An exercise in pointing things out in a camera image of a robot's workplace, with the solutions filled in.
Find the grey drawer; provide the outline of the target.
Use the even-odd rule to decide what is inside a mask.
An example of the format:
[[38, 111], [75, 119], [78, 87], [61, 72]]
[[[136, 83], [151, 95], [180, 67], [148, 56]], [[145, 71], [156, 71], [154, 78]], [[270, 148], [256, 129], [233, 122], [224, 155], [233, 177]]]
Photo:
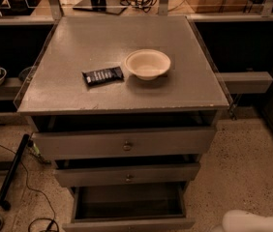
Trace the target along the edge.
[[65, 232], [163, 232], [189, 229], [183, 190], [177, 183], [77, 188]]
[[205, 153], [214, 127], [153, 130], [92, 130], [34, 133], [48, 160], [126, 158]]
[[56, 170], [61, 187], [97, 187], [126, 184], [186, 182], [193, 180], [199, 163], [155, 164]]

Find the grey bottom drawer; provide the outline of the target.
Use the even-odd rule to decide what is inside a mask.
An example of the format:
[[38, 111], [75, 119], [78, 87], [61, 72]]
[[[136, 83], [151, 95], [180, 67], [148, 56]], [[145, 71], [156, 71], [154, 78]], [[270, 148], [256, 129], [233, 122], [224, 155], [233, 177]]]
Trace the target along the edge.
[[65, 232], [163, 232], [189, 229], [183, 190], [177, 183], [77, 188]]

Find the grey wooden drawer cabinet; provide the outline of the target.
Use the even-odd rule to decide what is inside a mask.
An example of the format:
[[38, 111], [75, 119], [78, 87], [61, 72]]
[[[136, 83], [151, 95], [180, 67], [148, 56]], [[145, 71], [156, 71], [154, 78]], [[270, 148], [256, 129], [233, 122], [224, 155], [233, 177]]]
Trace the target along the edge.
[[[167, 73], [86, 85], [83, 73], [124, 67], [140, 49], [162, 51]], [[64, 17], [19, 106], [34, 133], [214, 127], [228, 100], [184, 16]], [[202, 154], [50, 159], [57, 170], [198, 163]]]

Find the black bar on floor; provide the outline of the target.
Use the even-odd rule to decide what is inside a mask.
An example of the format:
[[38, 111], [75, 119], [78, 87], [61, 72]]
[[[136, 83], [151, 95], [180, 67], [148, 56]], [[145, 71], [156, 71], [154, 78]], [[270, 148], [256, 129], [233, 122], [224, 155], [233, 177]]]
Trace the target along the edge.
[[29, 141], [29, 135], [28, 134], [24, 134], [22, 136], [22, 139], [20, 141], [20, 144], [18, 146], [18, 149], [15, 153], [15, 157], [12, 161], [12, 164], [8, 170], [8, 173], [5, 177], [5, 180], [2, 184], [2, 187], [0, 188], [0, 207], [4, 210], [4, 211], [9, 211], [11, 209], [11, 204], [10, 202], [6, 199], [6, 196], [8, 194], [10, 185], [12, 183], [12, 180], [14, 179], [16, 170], [18, 165], [20, 164], [21, 158], [22, 158], [22, 154], [25, 150], [25, 147], [27, 145]]

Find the green handled tool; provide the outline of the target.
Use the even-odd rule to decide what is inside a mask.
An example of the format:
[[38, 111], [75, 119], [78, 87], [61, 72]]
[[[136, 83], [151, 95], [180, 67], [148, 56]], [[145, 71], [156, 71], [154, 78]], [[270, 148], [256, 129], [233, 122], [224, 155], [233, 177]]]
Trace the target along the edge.
[[38, 146], [32, 141], [32, 140], [29, 140], [28, 143], [27, 143], [27, 147], [29, 149], [29, 153], [38, 161], [40, 162], [41, 164], [50, 164], [50, 161], [49, 160], [46, 160]]

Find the grey middle drawer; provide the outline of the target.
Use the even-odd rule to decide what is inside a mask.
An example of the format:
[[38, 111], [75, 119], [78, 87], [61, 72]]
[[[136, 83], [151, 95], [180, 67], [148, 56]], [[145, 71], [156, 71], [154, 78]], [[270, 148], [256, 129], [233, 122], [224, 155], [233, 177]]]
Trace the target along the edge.
[[97, 187], [126, 184], [186, 182], [193, 180], [199, 163], [155, 164], [56, 170], [61, 187]]

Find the black snack bar wrapper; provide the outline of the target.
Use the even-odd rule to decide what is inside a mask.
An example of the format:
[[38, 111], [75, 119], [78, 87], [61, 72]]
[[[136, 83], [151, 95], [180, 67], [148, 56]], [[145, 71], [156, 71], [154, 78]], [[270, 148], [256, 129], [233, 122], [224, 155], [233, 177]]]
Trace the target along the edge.
[[106, 68], [82, 74], [87, 86], [98, 86], [114, 81], [122, 81], [124, 74], [120, 67]]

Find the black monitor stand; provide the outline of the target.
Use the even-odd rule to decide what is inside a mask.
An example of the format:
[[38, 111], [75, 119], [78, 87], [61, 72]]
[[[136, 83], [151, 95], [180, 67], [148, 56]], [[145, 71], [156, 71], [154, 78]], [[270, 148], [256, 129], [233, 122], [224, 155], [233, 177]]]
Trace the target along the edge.
[[108, 15], [121, 15], [126, 9], [120, 0], [81, 0], [73, 6], [74, 10], [103, 13]]

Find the grey top drawer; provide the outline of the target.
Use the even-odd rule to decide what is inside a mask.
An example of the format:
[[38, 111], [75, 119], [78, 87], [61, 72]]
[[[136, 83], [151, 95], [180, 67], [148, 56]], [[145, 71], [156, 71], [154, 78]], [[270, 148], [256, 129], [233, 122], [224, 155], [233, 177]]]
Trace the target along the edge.
[[153, 130], [92, 130], [34, 133], [48, 160], [126, 158], [205, 153], [214, 127]]

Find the white paper bowl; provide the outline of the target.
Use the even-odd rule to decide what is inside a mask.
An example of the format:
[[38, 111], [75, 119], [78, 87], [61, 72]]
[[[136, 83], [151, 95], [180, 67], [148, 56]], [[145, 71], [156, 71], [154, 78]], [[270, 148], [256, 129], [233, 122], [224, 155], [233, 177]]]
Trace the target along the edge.
[[140, 49], [130, 53], [123, 62], [124, 67], [141, 80], [153, 80], [168, 72], [171, 61], [163, 52]]

